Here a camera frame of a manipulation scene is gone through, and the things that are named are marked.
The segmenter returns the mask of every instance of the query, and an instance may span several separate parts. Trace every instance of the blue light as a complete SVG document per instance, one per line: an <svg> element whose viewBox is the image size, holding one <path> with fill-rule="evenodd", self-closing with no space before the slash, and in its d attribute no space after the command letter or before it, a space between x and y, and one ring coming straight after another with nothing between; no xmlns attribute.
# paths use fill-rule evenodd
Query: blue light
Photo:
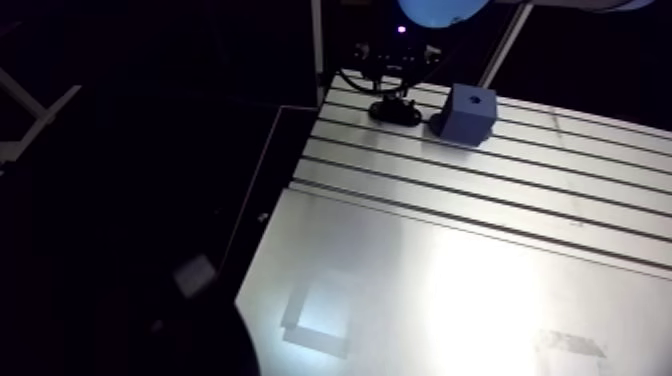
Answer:
<svg viewBox="0 0 672 376"><path fill-rule="evenodd" d="M488 0L398 0L401 10L420 26L439 29L466 20Z"/></svg>

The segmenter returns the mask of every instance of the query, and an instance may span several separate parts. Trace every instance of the metal frame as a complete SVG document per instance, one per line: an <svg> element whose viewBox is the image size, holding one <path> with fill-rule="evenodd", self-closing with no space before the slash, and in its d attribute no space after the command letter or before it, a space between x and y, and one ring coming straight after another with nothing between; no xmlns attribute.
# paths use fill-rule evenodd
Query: metal frame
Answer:
<svg viewBox="0 0 672 376"><path fill-rule="evenodd" d="M532 4L518 5L518 9L516 9L516 13L513 15L513 19L511 19L509 27L506 29L504 36L499 41L499 45L497 46L495 53L490 58L490 62L485 68L485 72L483 72L481 80L478 82L479 86L484 88L490 87L492 81L497 75L497 72L499 71L499 68L502 66L504 59L506 59L506 56L509 54L513 43L516 41L518 34L520 34L520 31L523 29L525 21L527 21L527 18L530 16L530 12L532 12L533 7L534 5Z"/></svg>
<svg viewBox="0 0 672 376"><path fill-rule="evenodd" d="M54 121L58 112L82 88L81 85L72 86L49 108L45 108L2 68L0 68L0 87L35 118L35 122L21 140L0 142L0 165L5 162L16 162L35 137L47 124Z"/></svg>

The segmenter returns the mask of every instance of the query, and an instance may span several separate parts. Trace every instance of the blue cube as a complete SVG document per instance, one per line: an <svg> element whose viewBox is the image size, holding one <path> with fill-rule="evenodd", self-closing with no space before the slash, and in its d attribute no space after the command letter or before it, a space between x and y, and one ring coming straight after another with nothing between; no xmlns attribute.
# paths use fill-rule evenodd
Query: blue cube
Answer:
<svg viewBox="0 0 672 376"><path fill-rule="evenodd" d="M490 137L496 120L494 90L453 84L441 113L429 119L429 128L443 140L479 146Z"/></svg>

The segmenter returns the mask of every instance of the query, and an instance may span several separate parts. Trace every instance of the dark floor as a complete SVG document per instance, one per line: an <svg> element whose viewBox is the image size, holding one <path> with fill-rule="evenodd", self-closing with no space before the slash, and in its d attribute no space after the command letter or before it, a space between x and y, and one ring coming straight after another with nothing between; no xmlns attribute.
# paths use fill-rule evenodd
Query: dark floor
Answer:
<svg viewBox="0 0 672 376"><path fill-rule="evenodd" d="M253 352L230 290L217 287L186 303L171 272L200 253L215 265L221 261L278 106L314 105L312 52L303 48L311 43L303 30L310 24L297 22L266 42L259 39L273 25L262 25L258 36L225 50L235 53L219 56L215 33L202 16L171 15L150 23L168 26L141 33L128 46L115 51L98 45L93 56L81 56L86 64L48 67L32 78L35 67L8 63L8 56L26 58L18 39L0 43L0 51L14 54L3 55L2 66L45 103L69 84L84 84L0 178L6 307L0 332L3 347L11 349L0 372L253 374ZM53 30L41 24L20 36L69 44L89 30L119 43L117 37L134 34L104 26L125 17L103 17L99 27L89 16L74 24L48 19ZM276 43L285 39L292 45ZM307 56L298 60L308 68L293 66L291 57L270 68L255 58L283 46ZM26 52L29 61L39 50L33 47ZM110 53L121 56L109 60ZM40 81L53 86L40 90ZM284 163L291 155L274 159ZM251 205L270 211L281 184L267 181L263 194L255 193L265 202ZM259 231L252 231L257 238ZM243 251L253 251L247 238L238 242L250 242ZM234 256L244 268L247 257ZM227 281L237 282L234 271Z"/></svg>

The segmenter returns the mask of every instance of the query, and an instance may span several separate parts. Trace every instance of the black stand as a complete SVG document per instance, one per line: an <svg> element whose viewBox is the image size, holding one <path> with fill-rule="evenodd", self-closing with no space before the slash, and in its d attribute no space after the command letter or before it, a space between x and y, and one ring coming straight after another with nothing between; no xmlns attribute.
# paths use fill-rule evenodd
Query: black stand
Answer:
<svg viewBox="0 0 672 376"><path fill-rule="evenodd" d="M422 121L422 114L415 108L415 101L405 101L396 96L384 96L381 102L369 107L371 118L406 127L415 127Z"/></svg>

